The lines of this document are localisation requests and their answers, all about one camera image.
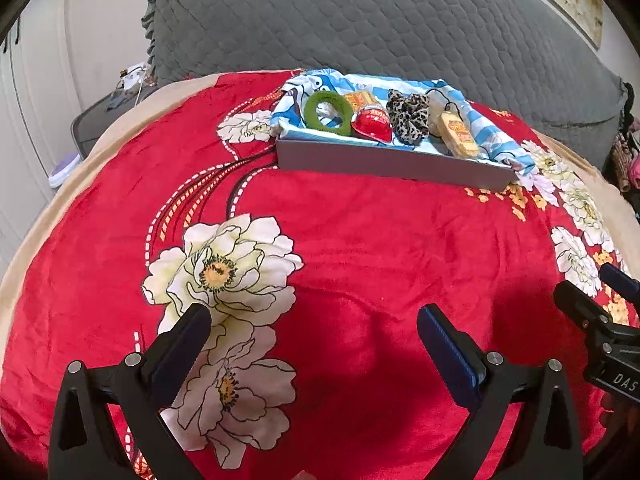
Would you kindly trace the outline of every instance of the green ring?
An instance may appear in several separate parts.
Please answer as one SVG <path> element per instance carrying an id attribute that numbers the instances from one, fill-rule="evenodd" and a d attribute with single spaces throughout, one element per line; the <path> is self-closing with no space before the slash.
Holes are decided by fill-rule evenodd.
<path id="1" fill-rule="evenodd" d="M 335 108 L 335 111 L 338 112 L 338 115 L 342 119 L 342 124 L 340 124 L 340 126 L 331 128 L 329 126 L 324 126 L 324 124 L 320 122 L 320 119 L 318 119 L 318 113 L 316 112 L 316 108 L 318 108 L 320 103 L 329 103 Z M 329 132 L 331 134 L 349 137 L 351 135 L 352 117 L 353 108 L 351 108 L 347 99 L 336 92 L 316 92 L 315 94 L 311 94 L 309 99 L 306 100 L 304 112 L 305 124 L 307 128 L 311 128 L 312 130 L 320 130 L 321 132 Z"/>

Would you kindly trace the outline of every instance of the gray box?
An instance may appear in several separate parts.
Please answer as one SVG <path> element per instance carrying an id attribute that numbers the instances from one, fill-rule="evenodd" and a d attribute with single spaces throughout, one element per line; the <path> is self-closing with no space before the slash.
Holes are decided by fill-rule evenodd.
<path id="1" fill-rule="evenodd" d="M 514 171 L 472 159 L 314 140 L 276 140 L 281 170 L 370 174 L 504 191 Z"/>

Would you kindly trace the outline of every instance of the gray quilted fabric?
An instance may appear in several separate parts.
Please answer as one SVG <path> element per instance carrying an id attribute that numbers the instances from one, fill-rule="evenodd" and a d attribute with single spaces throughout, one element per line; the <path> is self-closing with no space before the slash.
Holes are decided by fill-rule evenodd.
<path id="1" fill-rule="evenodd" d="M 161 83 L 320 68 L 442 78 L 601 168 L 626 89 L 540 0 L 149 0 Z"/>

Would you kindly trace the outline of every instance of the striped fabric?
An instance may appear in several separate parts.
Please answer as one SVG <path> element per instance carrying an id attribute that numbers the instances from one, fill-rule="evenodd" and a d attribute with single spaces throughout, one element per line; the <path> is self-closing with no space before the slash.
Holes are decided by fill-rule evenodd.
<path id="1" fill-rule="evenodd" d="M 369 76 L 347 74 L 324 68 L 310 70 L 289 79 L 282 89 L 286 92 L 278 102 L 271 116 L 271 126 L 281 137 L 295 140 L 322 140 L 324 142 L 342 142 L 348 144 L 372 144 L 372 140 L 357 139 L 356 137 L 341 137 L 331 133 L 318 132 L 305 127 L 302 118 L 306 100 L 313 92 L 329 90 L 344 95 L 356 90 L 369 90 L 383 105 L 386 105 L 388 91 L 395 89 L 405 96 L 409 94 L 424 94 L 432 88 L 439 92 L 431 92 L 430 96 L 445 105 L 447 100 L 458 107 L 460 116 L 471 135 L 481 149 L 479 162 L 494 162 L 506 164 L 520 174 L 527 174 L 535 167 L 531 156 L 521 148 L 510 136 L 495 126 L 489 119 L 479 114 L 466 101 L 462 92 L 447 85 L 443 80 L 433 81 L 404 81 L 395 77 Z M 339 122 L 331 111 L 326 108 L 320 114 L 323 124 L 334 126 Z M 424 139 L 418 146 L 406 146 L 394 138 L 391 146 L 379 144 L 387 148 L 415 150 L 417 152 L 439 153 L 447 155 L 449 151 L 444 144 L 433 137 Z"/>

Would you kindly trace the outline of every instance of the metal screw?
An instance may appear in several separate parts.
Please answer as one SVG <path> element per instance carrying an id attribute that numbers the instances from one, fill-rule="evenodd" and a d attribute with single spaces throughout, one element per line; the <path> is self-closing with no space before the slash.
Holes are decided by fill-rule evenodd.
<path id="1" fill-rule="evenodd" d="M 69 370 L 70 374 L 75 374 L 80 371 L 80 368 L 82 368 L 80 361 L 71 361 L 66 369 Z"/>
<path id="2" fill-rule="evenodd" d="M 486 355 L 486 360 L 489 361 L 492 365 L 501 365 L 504 362 L 504 357 L 498 352 L 489 352 Z"/>
<path id="3" fill-rule="evenodd" d="M 137 352 L 133 352 L 124 358 L 124 364 L 127 366 L 135 366 L 139 364 L 140 361 L 142 361 L 142 356 Z"/>
<path id="4" fill-rule="evenodd" d="M 549 359 L 549 368 L 551 368 L 555 372 L 559 372 L 562 370 L 562 363 L 558 361 L 558 359 Z"/>

